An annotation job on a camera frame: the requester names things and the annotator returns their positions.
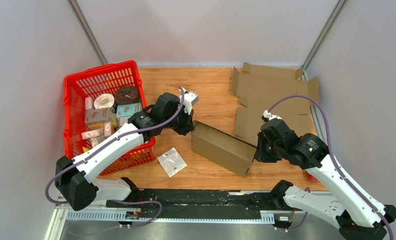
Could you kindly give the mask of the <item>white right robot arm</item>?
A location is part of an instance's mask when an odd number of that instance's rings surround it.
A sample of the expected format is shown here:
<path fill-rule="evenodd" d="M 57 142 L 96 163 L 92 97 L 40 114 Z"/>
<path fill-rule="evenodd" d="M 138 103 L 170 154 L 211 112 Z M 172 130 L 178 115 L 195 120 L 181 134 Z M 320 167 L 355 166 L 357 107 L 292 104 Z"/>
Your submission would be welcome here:
<path fill-rule="evenodd" d="M 382 240 L 396 219 L 396 207 L 370 196 L 338 163 L 318 136 L 298 136 L 277 116 L 264 117 L 254 158 L 263 163 L 287 160 L 319 180 L 336 200 L 327 200 L 281 180 L 271 191 L 272 205 L 297 208 L 339 230 L 346 240 Z"/>

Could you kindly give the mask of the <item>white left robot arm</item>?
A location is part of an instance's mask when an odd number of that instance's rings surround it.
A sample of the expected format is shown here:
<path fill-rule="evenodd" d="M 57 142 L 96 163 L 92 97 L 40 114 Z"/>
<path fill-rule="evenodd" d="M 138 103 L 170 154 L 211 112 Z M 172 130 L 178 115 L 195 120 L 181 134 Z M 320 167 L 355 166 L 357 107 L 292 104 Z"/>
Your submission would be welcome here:
<path fill-rule="evenodd" d="M 74 157 L 63 156 L 56 162 L 56 175 L 50 180 L 64 197 L 55 204 L 69 204 L 75 211 L 88 207 L 102 191 L 95 183 L 97 176 L 123 154 L 172 129 L 179 135 L 194 130 L 193 105 L 199 95 L 180 88 L 181 95 L 165 92 L 142 111 L 134 113 L 128 122 L 91 150 Z"/>

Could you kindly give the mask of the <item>brown cardboard box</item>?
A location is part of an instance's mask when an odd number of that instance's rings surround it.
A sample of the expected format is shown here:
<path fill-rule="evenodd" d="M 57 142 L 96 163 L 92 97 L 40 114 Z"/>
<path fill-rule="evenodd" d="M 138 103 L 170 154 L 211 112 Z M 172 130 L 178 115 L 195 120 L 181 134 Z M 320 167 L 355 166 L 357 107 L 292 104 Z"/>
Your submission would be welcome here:
<path fill-rule="evenodd" d="M 240 176 L 246 177 L 256 147 L 226 132 L 200 121 L 193 121 L 192 151 L 205 159 Z"/>

